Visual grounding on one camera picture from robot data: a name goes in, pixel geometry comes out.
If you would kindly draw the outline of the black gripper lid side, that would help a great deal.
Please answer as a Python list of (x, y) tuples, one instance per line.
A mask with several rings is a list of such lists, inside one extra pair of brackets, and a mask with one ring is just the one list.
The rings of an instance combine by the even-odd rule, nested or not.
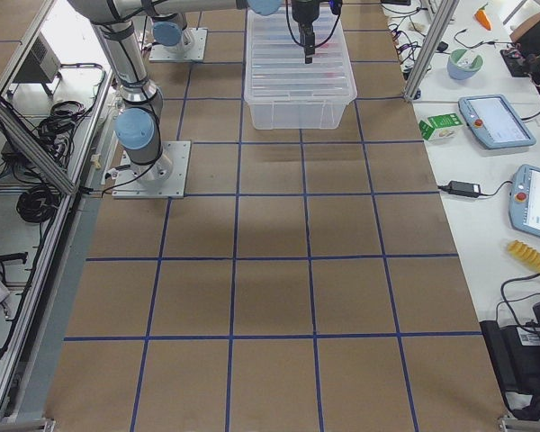
[(315, 33), (312, 24), (319, 18), (319, 1), (292, 0), (292, 18), (299, 24), (304, 62), (311, 64), (315, 54)]

